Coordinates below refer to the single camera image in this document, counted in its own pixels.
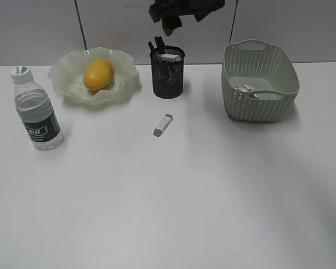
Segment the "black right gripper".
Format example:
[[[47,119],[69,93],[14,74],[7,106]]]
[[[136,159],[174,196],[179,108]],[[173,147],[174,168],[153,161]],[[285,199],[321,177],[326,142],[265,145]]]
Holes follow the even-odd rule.
[[[149,13],[154,22],[161,20],[165,35],[171,36],[174,30],[182,27],[180,16],[194,16],[201,21],[224,5],[225,0],[155,1],[150,5]]]

